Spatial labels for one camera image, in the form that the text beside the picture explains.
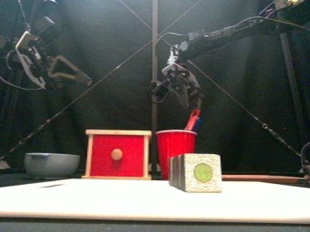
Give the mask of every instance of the plastic cup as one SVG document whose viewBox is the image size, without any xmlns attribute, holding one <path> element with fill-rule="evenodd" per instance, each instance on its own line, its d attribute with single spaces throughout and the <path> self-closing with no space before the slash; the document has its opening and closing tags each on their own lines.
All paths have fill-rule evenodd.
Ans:
<svg viewBox="0 0 310 232">
<path fill-rule="evenodd" d="M 162 130 L 157 132 L 162 179 L 170 178 L 170 159 L 196 153 L 198 133 L 192 130 Z"/>
</svg>

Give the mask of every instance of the black backdrop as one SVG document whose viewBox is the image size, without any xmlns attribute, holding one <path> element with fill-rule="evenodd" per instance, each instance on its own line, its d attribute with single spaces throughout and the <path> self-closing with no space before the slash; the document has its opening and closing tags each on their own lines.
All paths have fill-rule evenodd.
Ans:
<svg viewBox="0 0 310 232">
<path fill-rule="evenodd" d="M 39 1 L 22 2 L 31 21 L 33 6 Z M 160 0 L 160 34 L 221 30 L 257 16 L 269 3 Z M 58 0 L 58 4 L 62 15 L 53 7 L 45 12 L 63 26 L 61 37 L 49 45 L 50 52 L 67 57 L 93 78 L 97 87 L 7 156 L 9 164 L 17 169 L 23 169 L 25 153 L 37 151 L 79 154 L 81 169 L 85 169 L 86 130 L 153 129 L 148 97 L 153 77 L 153 1 Z M 0 22 L 0 34 L 10 39 L 21 37 L 25 26 L 18 1 L 0 0 Z M 205 95 L 197 152 L 221 154 L 224 172 L 292 173 L 301 169 L 298 156 L 214 84 L 300 151 L 309 139 L 309 34 L 294 30 L 289 39 L 304 104 L 304 131 L 296 118 L 278 35 L 257 34 L 218 52 L 197 57 L 192 62 L 201 71 L 189 65 Z M 181 37 L 166 36 L 158 44 L 160 79 L 170 56 L 170 44 L 181 41 Z M 9 70 L 5 57 L 0 65 L 2 77 L 35 88 L 22 70 Z M 54 92 L 26 92 L 0 83 L 2 155 L 86 91 L 87 87 L 74 85 Z M 190 110 L 184 109 L 174 98 L 158 106 L 158 111 L 158 131 L 185 129 Z"/>
</svg>

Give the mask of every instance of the wooden knob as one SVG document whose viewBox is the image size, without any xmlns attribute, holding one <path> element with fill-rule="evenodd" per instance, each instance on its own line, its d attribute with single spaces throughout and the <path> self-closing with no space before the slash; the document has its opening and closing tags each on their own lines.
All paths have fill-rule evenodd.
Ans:
<svg viewBox="0 0 310 232">
<path fill-rule="evenodd" d="M 111 152 L 111 158 L 113 160 L 118 161 L 121 160 L 123 157 L 123 151 L 121 149 L 115 149 L 113 152 Z"/>
</svg>

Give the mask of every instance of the bowl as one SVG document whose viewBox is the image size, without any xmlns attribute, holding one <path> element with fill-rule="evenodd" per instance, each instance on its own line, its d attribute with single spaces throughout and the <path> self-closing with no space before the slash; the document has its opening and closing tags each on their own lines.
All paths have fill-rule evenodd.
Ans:
<svg viewBox="0 0 310 232">
<path fill-rule="evenodd" d="M 59 153 L 27 153 L 25 168 L 34 179 L 65 179 L 78 170 L 81 156 Z"/>
</svg>

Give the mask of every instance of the red box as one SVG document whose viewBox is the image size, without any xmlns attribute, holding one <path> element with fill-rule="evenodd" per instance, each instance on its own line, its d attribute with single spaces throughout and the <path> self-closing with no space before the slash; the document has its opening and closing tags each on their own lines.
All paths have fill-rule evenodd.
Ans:
<svg viewBox="0 0 310 232">
<path fill-rule="evenodd" d="M 150 179 L 148 130 L 87 130 L 87 179 Z"/>
</svg>

